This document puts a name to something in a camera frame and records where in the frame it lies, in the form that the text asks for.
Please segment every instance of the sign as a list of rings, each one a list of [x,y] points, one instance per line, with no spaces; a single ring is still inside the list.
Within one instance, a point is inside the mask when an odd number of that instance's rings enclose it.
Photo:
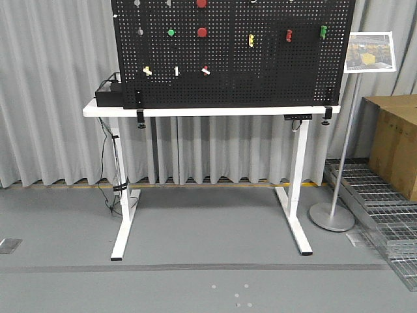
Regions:
[[[351,33],[345,73],[396,72],[394,42],[389,33]]]

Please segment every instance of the metal plate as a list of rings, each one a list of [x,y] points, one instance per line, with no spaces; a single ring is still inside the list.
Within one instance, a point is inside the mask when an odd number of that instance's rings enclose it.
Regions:
[[[346,234],[352,246],[372,246],[372,243],[362,231],[352,231]]]
[[[22,239],[11,239],[6,238],[0,242],[0,253],[2,254],[11,254],[22,242]]]
[[[310,207],[308,212],[311,220],[326,230],[343,232],[354,226],[354,216],[349,210],[337,205],[333,216],[331,211],[331,203],[318,203]]]
[[[169,3],[112,0],[125,108],[338,105],[355,0]]]

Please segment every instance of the curtain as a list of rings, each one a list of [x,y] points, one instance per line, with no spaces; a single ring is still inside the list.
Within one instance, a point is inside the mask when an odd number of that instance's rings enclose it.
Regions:
[[[399,71],[363,74],[360,96],[417,92],[415,0],[358,0],[353,31],[393,31]],[[104,135],[82,116],[99,83],[118,71],[110,0],[1,0],[0,184],[100,178]],[[341,154],[356,74],[344,76],[342,112],[329,127],[310,123],[304,179],[321,183],[326,156]],[[349,155],[369,155],[377,109],[360,106]],[[280,116],[161,117],[138,130],[122,118],[122,146],[131,182],[176,184],[207,176],[256,183],[288,178],[294,134]],[[115,176],[111,144],[103,177]]]

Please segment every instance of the desk leg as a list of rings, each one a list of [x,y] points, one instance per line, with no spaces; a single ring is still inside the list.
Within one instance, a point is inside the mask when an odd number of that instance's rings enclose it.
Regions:
[[[293,232],[295,241],[297,242],[298,249],[303,256],[313,254],[306,234],[304,233],[297,218],[298,199],[300,198],[300,189],[302,184],[302,170],[304,167],[304,156],[306,154],[308,125],[309,121],[303,121],[300,130],[295,136],[293,161],[291,163],[291,185],[289,187],[288,195],[283,187],[275,188],[276,194],[280,199],[282,209],[287,217],[288,224]]]
[[[110,117],[110,128],[113,135],[118,136],[118,138],[115,140],[115,155],[117,154],[119,159],[121,182],[125,183],[127,182],[126,168],[124,167],[123,162],[122,143],[120,139],[119,121],[117,120],[117,117]],[[112,261],[123,260],[124,250],[128,242],[130,228],[132,227],[133,219],[135,217],[136,207],[137,203],[139,202],[140,193],[141,191],[139,189],[131,191],[129,186],[127,187],[127,189],[124,189],[121,192],[119,192],[120,203],[122,207],[122,223],[119,229],[119,233],[117,234],[115,246],[113,247],[113,252],[111,253]]]

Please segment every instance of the green clip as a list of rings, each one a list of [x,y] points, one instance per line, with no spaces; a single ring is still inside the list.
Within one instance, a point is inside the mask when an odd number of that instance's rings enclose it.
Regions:
[[[327,26],[322,26],[320,31],[320,38],[326,39],[327,34]]]

